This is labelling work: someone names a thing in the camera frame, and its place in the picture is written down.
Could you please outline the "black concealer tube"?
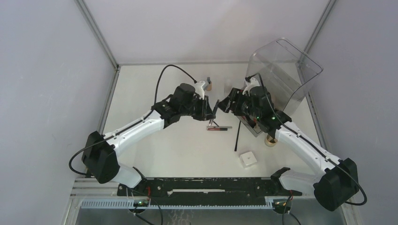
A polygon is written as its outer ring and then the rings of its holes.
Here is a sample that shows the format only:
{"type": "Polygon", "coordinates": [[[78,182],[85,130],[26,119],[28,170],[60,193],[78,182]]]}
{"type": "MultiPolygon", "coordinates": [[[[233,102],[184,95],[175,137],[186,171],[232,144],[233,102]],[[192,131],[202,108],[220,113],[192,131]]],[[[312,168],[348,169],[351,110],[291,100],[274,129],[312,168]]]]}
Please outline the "black concealer tube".
{"type": "Polygon", "coordinates": [[[210,122],[209,122],[209,124],[208,124],[210,127],[212,126],[212,124],[214,123],[214,119],[216,118],[216,112],[217,112],[217,110],[218,110],[218,104],[219,104],[219,102],[220,102],[220,100],[218,99],[218,100],[216,101],[215,105],[214,105],[213,110],[212,110],[212,118],[211,118],[211,120],[210,120],[210,122]]]}

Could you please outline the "clear acrylic organizer box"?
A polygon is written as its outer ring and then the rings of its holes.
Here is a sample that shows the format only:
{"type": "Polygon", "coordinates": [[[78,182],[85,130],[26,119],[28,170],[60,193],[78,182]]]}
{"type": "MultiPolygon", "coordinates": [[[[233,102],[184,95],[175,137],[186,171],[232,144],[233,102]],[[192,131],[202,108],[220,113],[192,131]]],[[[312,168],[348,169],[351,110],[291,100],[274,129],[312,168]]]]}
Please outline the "clear acrylic organizer box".
{"type": "Polygon", "coordinates": [[[281,37],[251,55],[245,80],[256,78],[270,93],[274,110],[292,116],[322,71],[306,52],[281,37]]]}

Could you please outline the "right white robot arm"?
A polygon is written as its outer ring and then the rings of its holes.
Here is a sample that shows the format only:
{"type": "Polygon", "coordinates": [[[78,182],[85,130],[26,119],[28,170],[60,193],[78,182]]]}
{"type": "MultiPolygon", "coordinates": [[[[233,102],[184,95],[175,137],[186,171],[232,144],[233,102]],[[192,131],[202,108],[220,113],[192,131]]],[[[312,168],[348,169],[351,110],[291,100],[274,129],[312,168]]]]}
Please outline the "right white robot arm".
{"type": "Polygon", "coordinates": [[[322,207],[334,211],[363,191],[355,162],[350,158],[341,160],[311,140],[291,117],[274,107],[266,88],[258,86],[249,92],[233,88],[217,106],[225,113],[252,119],[261,131],[288,145],[313,171],[305,174],[280,169],[277,179],[271,182],[275,194],[284,195],[288,190],[313,194],[322,207]]]}

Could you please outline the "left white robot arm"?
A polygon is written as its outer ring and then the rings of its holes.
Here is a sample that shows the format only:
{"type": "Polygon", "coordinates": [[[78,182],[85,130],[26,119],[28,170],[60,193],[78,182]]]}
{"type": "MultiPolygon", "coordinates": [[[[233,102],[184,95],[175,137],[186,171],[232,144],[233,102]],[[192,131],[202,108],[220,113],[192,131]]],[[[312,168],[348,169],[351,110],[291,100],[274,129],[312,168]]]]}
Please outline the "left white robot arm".
{"type": "Polygon", "coordinates": [[[198,121],[214,119],[215,113],[205,95],[208,86],[204,80],[194,85],[182,83],[173,94],[155,103],[148,114],[112,132],[91,133],[83,149],[83,164],[98,183],[117,182],[133,194],[142,195],[147,188],[144,176],[135,167],[122,164],[119,157],[134,143],[178,122],[183,116],[198,121]]]}

